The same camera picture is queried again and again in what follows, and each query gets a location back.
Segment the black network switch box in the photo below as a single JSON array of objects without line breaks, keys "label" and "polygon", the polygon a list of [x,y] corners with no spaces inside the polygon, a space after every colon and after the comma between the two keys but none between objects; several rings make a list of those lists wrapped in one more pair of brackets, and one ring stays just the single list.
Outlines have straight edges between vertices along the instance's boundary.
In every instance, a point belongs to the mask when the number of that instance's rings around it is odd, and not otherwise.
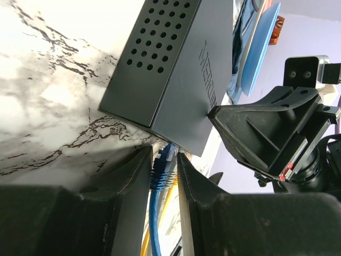
[{"label": "black network switch box", "polygon": [[232,75],[233,1],[145,1],[100,111],[201,156]]}]

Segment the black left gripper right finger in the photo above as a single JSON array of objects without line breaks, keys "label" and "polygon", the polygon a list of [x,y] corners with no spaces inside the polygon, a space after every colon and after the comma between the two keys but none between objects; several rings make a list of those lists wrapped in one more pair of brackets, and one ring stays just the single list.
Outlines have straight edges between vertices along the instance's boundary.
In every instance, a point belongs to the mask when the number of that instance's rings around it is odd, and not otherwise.
[{"label": "black left gripper right finger", "polygon": [[177,155],[184,255],[340,255],[340,202],[326,193],[229,194]]}]

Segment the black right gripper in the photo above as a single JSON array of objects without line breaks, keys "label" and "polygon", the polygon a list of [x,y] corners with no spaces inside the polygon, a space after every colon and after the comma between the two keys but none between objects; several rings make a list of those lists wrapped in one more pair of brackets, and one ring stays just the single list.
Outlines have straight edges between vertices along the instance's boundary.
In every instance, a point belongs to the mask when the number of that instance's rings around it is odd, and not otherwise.
[{"label": "black right gripper", "polygon": [[[340,124],[334,135],[322,137],[322,128],[315,127],[321,122],[311,117],[320,102],[313,88],[340,84],[340,64],[327,57],[288,58],[283,84],[258,102],[215,106],[208,118],[240,164],[274,179],[275,193],[339,194]],[[313,134],[308,149],[305,128]],[[304,150],[299,171],[290,180],[275,181],[282,180]]]}]

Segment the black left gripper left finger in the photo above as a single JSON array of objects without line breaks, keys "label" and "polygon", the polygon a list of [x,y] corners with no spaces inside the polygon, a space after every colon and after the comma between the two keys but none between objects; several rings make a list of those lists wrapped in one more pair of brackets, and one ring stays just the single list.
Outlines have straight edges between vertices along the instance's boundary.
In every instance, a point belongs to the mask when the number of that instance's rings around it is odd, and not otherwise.
[{"label": "black left gripper left finger", "polygon": [[139,255],[153,149],[143,147],[75,192],[1,186],[1,255]]}]

